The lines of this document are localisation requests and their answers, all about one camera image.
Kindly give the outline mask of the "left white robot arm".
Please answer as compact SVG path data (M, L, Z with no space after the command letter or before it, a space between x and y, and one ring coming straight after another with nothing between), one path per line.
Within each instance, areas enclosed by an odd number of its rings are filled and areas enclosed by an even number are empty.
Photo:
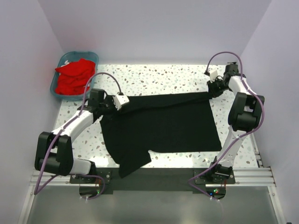
M89 98L75 114L52 132L38 137L34 167L40 172L54 175L80 175L86 183L96 180L94 162L73 156L74 140L103 115L120 110L129 102L124 95L107 95L104 90L91 90Z

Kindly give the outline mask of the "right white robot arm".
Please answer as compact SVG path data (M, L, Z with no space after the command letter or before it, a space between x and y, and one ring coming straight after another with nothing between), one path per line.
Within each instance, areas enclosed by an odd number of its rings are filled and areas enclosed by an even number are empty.
M264 96L254 93L247 84L246 77L239 72L237 64L225 67L223 76L216 70L205 71L210 77L208 92L218 97L226 90L233 92L235 98L228 114L228 135L224 145L210 167L195 175L196 184L222 184L233 180L233 165L237 153L247 137L263 121Z

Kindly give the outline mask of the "black t shirt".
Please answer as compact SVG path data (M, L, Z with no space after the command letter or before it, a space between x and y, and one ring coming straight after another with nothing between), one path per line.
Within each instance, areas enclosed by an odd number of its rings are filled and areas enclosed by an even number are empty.
M120 110L105 114L100 121L104 143L119 176L150 163L150 151L220 151L210 99L207 92L131 96Z

